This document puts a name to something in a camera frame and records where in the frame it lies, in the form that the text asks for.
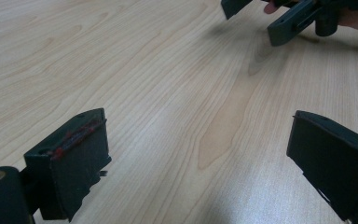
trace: black plastic component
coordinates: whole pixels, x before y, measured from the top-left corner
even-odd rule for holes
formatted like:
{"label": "black plastic component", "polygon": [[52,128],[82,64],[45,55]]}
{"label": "black plastic component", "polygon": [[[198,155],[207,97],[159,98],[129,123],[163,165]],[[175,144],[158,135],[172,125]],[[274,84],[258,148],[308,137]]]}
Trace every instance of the black plastic component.
{"label": "black plastic component", "polygon": [[16,168],[0,167],[0,223],[32,224],[19,171]]}
{"label": "black plastic component", "polygon": [[342,220],[358,222],[358,133],[297,111],[287,156]]}
{"label": "black plastic component", "polygon": [[[222,8],[229,19],[250,2],[251,0],[222,0]],[[274,5],[290,7],[290,9],[268,27],[272,46],[289,42],[314,21],[316,21],[316,35],[332,35],[337,30],[339,11],[342,8],[358,10],[358,0],[302,0],[298,3],[290,0],[275,0]]]}
{"label": "black plastic component", "polygon": [[0,167],[0,223],[33,223],[38,208],[43,219],[71,220],[111,161],[105,122],[102,108],[79,114],[24,154],[23,171]]}

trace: wooden table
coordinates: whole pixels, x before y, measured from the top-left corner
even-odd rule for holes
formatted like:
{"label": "wooden table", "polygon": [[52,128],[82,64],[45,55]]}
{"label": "wooden table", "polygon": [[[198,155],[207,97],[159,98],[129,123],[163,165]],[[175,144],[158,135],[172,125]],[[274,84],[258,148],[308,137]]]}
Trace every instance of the wooden table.
{"label": "wooden table", "polygon": [[113,161],[72,223],[341,223],[285,151],[298,109],[358,132],[358,31],[273,48],[264,5],[0,0],[0,166],[104,107]]}

